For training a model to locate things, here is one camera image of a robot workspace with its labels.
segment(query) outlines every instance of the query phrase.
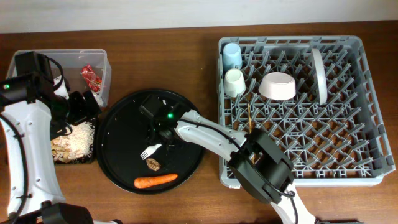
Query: gray dish rack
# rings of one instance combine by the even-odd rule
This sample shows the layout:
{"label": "gray dish rack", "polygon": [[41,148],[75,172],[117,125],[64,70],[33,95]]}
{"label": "gray dish rack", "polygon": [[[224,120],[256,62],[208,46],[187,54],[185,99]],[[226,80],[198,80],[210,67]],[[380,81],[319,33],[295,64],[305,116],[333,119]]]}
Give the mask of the gray dish rack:
{"label": "gray dish rack", "polygon": [[[239,44],[243,57],[246,91],[237,98],[224,94],[222,49],[230,42]],[[317,103],[311,48],[322,54],[328,86],[324,105]],[[360,38],[223,37],[218,53],[220,125],[249,131],[249,104],[254,127],[268,133],[294,163],[298,186],[376,185],[396,169]],[[259,84],[270,72],[293,76],[296,96],[286,101],[261,96]],[[222,158],[220,181],[240,187]]]}

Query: blue cup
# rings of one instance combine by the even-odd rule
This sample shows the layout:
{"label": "blue cup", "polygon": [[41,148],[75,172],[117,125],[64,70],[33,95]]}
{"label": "blue cup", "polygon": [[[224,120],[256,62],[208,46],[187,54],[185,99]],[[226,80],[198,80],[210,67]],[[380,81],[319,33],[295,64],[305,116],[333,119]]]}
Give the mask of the blue cup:
{"label": "blue cup", "polygon": [[223,70],[228,71],[232,68],[242,68],[241,47],[235,43],[229,43],[223,49]]}

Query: carrot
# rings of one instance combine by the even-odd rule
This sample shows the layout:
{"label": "carrot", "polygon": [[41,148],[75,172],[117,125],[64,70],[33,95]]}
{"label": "carrot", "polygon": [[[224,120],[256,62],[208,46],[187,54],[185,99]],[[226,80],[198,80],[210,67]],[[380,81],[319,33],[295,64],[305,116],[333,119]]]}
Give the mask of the carrot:
{"label": "carrot", "polygon": [[138,177],[134,180],[134,186],[139,189],[152,187],[159,184],[166,184],[178,177],[177,174],[167,174],[158,177]]}

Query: clear plastic container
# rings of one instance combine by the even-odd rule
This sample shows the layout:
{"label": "clear plastic container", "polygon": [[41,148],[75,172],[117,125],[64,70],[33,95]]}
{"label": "clear plastic container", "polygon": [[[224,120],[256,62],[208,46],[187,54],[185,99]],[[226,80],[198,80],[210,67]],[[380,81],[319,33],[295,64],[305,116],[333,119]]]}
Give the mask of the clear plastic container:
{"label": "clear plastic container", "polygon": [[[90,88],[80,74],[80,70],[85,65],[91,65],[96,75],[101,77],[102,85],[98,94],[94,94],[100,107],[108,105],[109,89],[111,88],[112,69],[109,64],[106,51],[101,49],[53,49],[53,50],[18,50],[12,57],[10,67],[8,69],[7,78],[17,75],[14,57],[16,55],[35,51],[44,54],[56,60],[63,69],[65,78],[69,81],[70,92],[84,92]],[[60,71],[55,64],[51,62],[53,77],[60,75]]]}

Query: white wall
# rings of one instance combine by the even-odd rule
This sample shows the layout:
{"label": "white wall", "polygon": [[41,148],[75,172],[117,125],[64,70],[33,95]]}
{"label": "white wall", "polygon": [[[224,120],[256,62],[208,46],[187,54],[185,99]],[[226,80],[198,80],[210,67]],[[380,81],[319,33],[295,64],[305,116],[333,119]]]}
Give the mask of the white wall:
{"label": "white wall", "polygon": [[0,33],[398,19],[398,0],[0,0]]}

